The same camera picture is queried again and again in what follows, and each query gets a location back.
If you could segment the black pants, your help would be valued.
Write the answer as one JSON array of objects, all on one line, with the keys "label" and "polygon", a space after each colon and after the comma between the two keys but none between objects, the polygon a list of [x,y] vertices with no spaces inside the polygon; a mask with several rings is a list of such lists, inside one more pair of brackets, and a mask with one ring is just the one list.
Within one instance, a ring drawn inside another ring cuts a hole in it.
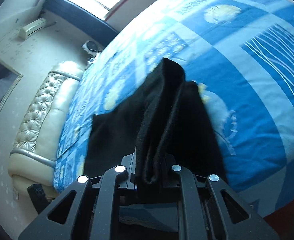
[{"label": "black pants", "polygon": [[161,181],[168,154],[199,176],[226,176],[198,86],[170,59],[162,59],[114,110],[92,117],[84,173],[100,176],[134,152],[140,185]]}]

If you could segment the cream tufted leather headboard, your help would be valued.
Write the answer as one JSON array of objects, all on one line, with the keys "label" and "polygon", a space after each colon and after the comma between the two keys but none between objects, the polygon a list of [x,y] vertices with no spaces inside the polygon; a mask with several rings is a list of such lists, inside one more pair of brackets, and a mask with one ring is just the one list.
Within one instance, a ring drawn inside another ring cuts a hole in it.
[{"label": "cream tufted leather headboard", "polygon": [[56,64],[47,74],[20,124],[10,152],[8,174],[20,195],[41,184],[48,198],[55,198],[54,168],[59,138],[69,106],[84,74],[73,61]]}]

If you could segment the black nightstand box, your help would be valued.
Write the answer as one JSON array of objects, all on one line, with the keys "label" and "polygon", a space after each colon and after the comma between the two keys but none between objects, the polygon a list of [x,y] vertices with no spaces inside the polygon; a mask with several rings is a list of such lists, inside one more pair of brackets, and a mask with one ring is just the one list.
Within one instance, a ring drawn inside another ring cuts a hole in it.
[{"label": "black nightstand box", "polygon": [[42,213],[55,200],[55,197],[47,197],[41,184],[33,184],[27,188],[28,196],[38,214]]}]

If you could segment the white desk fan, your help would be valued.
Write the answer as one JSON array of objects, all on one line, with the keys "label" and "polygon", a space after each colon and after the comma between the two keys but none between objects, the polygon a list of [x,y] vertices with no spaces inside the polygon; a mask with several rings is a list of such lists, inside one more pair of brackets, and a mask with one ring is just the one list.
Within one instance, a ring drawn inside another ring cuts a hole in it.
[{"label": "white desk fan", "polygon": [[95,58],[103,51],[94,41],[90,40],[86,41],[81,47],[91,58]]}]

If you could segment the left dark blue curtain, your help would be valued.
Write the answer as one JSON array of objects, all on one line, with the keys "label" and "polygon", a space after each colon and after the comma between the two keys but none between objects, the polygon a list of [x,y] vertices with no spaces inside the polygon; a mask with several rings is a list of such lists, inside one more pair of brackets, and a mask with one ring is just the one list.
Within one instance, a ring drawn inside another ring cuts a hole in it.
[{"label": "left dark blue curtain", "polygon": [[119,34],[105,21],[68,0],[45,0],[43,9],[63,18],[102,46],[107,46]]}]

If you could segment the blue patterned bed sheet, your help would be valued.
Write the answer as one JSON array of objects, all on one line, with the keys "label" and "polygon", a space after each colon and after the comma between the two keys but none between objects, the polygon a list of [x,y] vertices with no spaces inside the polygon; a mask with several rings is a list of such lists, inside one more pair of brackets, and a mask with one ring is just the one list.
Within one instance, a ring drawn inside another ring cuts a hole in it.
[{"label": "blue patterned bed sheet", "polygon": [[294,200],[294,4],[157,0],[86,70],[53,185],[135,153],[156,186],[166,154],[223,177],[261,216]]}]

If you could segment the white wall air conditioner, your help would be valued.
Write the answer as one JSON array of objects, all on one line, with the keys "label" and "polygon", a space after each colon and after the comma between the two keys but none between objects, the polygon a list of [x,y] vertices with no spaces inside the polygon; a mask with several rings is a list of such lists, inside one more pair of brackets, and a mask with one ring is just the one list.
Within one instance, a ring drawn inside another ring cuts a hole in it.
[{"label": "white wall air conditioner", "polygon": [[47,24],[45,18],[39,18],[30,24],[22,27],[18,33],[19,38],[27,40],[29,37],[33,36],[38,31],[42,30]]}]

